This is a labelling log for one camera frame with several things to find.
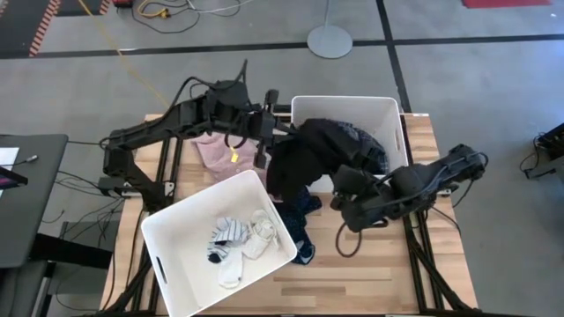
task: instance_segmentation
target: yellow tag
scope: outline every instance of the yellow tag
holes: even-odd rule
[[[229,149],[231,150],[231,163],[237,163],[237,159],[239,159],[239,154],[237,154],[237,151],[235,150],[235,148],[233,146],[229,147]]]

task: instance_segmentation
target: black desk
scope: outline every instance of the black desk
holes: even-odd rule
[[[0,196],[0,268],[21,267],[30,260],[108,268],[109,251],[37,233],[68,139],[66,135],[0,137],[0,147],[19,148],[17,162],[39,157],[14,166],[12,170],[27,177],[28,183]]]

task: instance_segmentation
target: yellow cable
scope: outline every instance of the yellow cable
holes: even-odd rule
[[[148,2],[150,2],[150,0],[144,0],[138,7],[137,7],[137,13],[139,13],[140,16],[142,17],[146,17],[146,18],[155,18],[155,17],[159,17],[162,16],[163,13],[167,12],[166,8],[162,8],[159,11],[155,12],[155,13],[143,13],[143,8],[145,8],[146,5],[148,5]]]
[[[108,42],[109,46],[115,50],[115,52],[117,52],[117,54],[120,57],[120,61],[123,64],[123,67],[127,70],[127,72],[135,77],[138,81],[140,81],[143,85],[145,85],[145,87],[147,87],[152,93],[155,94],[155,96],[157,97],[157,99],[160,101],[160,103],[163,104],[163,106],[165,106],[166,108],[170,107],[170,105],[168,104],[167,100],[159,93],[157,92],[157,90],[151,85],[149,84],[148,81],[146,81],[143,77],[141,77],[141,75],[139,75],[130,65],[127,56],[123,55],[122,52],[120,51],[119,47],[117,46],[117,44],[114,42],[114,40],[108,35],[108,32],[106,32],[106,28],[104,27],[104,24],[101,23],[98,18],[96,18],[91,12],[90,9],[88,9],[88,7],[86,6],[86,4],[84,3],[83,0],[78,0],[78,2],[80,3],[80,5],[82,6],[82,8],[86,11],[86,13],[88,13],[89,16],[91,16],[94,21],[96,22],[96,26],[100,29],[100,32],[102,33],[102,35],[106,38],[106,41]]]

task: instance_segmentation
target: white sock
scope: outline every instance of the white sock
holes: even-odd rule
[[[243,274],[243,255],[239,247],[232,248],[219,266],[219,285],[232,289],[241,282]]]

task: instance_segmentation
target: gray floor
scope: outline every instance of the gray floor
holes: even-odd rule
[[[450,0],[385,3],[394,37],[417,39],[563,32],[564,9],[561,1],[553,2],[496,10],[467,10]],[[227,3],[231,1],[206,5]],[[332,20],[355,39],[383,38],[374,1],[334,3]],[[167,26],[180,26],[189,18]],[[296,42],[322,23],[323,1],[256,0],[233,18],[203,15],[200,25],[182,35],[157,35],[111,10],[100,20],[120,48]],[[55,18],[41,51],[107,48],[89,18]],[[410,46],[397,52],[412,110],[432,115],[441,152],[465,143],[491,160],[484,179],[456,208],[480,307],[495,313],[563,315],[564,216],[559,206],[564,187],[551,176],[527,181],[518,170],[532,150],[531,139],[564,122],[562,42]],[[300,94],[397,99],[385,47],[353,48],[335,61],[319,59],[306,49],[288,49],[138,55],[130,62],[171,99],[184,78],[231,78],[244,58],[249,59],[252,100],[262,100],[269,88],[280,90],[282,103]],[[111,129],[164,110],[116,57],[2,60],[0,74],[0,130],[6,133],[64,132],[74,140],[97,141]],[[69,145],[62,169],[96,180],[101,158],[95,147]],[[63,219],[76,221],[107,202],[57,188],[45,218],[65,209]],[[41,231],[57,234],[60,226],[43,225]],[[97,283],[91,294],[63,295],[61,300],[74,307],[96,307],[102,287]],[[54,301],[49,315],[73,313]]]

